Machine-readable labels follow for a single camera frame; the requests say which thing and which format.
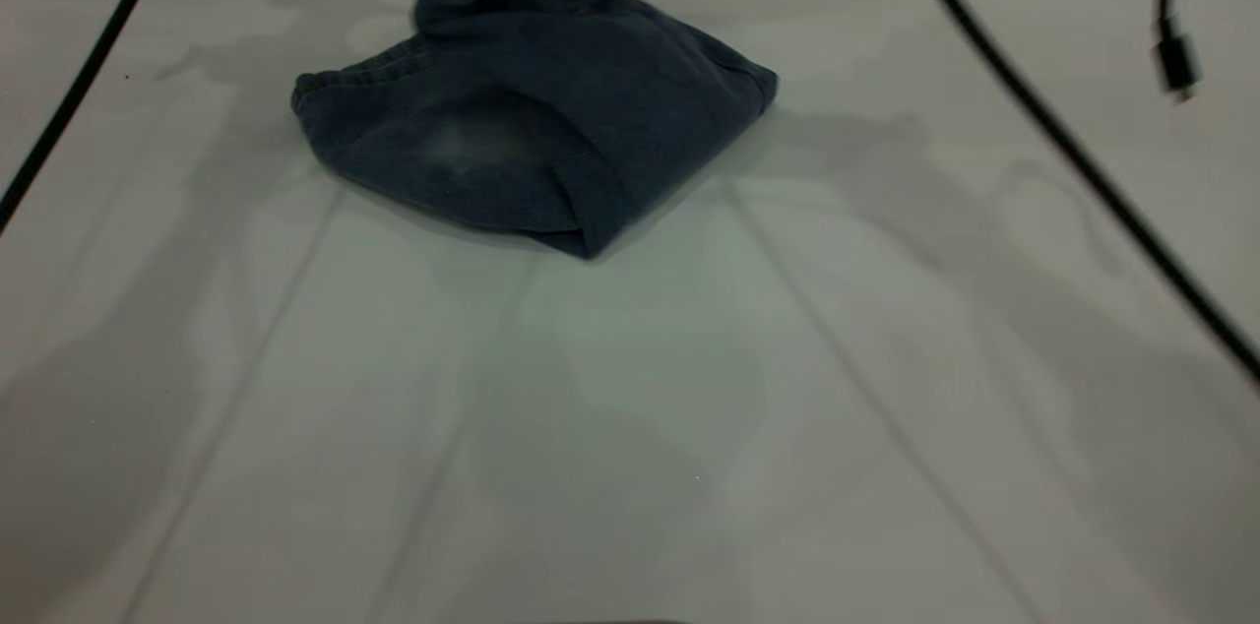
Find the denim fabric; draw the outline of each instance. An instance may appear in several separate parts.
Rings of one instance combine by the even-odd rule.
[[[639,0],[420,0],[417,35],[299,78],[339,174],[593,257],[733,141],[777,78]]]

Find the white table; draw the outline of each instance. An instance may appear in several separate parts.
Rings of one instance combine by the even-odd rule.
[[[0,242],[0,621],[1254,620],[1260,407],[934,0],[649,1],[781,96],[582,263],[307,153],[411,0],[144,0]],[[1260,0],[1179,107],[973,1],[1260,335]]]

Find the cable connector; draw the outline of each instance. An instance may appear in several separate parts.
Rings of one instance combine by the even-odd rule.
[[[1183,101],[1189,100],[1194,93],[1194,83],[1200,79],[1198,62],[1194,59],[1189,37],[1176,32],[1171,21],[1162,23],[1159,28],[1159,43],[1155,44],[1154,55],[1163,73],[1164,91],[1179,96]]]

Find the clothing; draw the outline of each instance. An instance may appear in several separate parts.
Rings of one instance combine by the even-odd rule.
[[[331,169],[593,257],[766,110],[777,78],[639,0],[420,0],[417,35],[299,78]]]

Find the tabletop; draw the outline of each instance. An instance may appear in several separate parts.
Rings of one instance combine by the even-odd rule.
[[[646,1],[779,101],[581,262],[309,153],[412,0],[142,0],[0,242],[0,621],[1250,621],[1260,403],[935,1]],[[113,0],[0,3],[11,174]],[[1260,334],[1260,0],[1179,106],[971,3]]]

